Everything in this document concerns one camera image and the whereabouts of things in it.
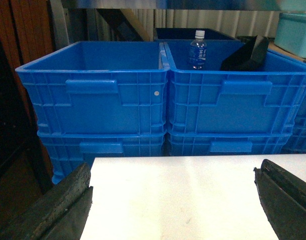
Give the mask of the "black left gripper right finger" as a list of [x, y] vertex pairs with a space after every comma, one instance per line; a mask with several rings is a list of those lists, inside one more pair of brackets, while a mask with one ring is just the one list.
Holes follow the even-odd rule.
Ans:
[[306, 240], [306, 182], [269, 159], [254, 168], [263, 211], [280, 240]]

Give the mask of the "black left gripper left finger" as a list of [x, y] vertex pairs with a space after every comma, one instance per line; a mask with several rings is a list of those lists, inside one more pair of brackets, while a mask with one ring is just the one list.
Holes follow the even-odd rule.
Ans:
[[92, 206], [91, 169], [80, 164], [0, 231], [0, 240], [79, 240]]

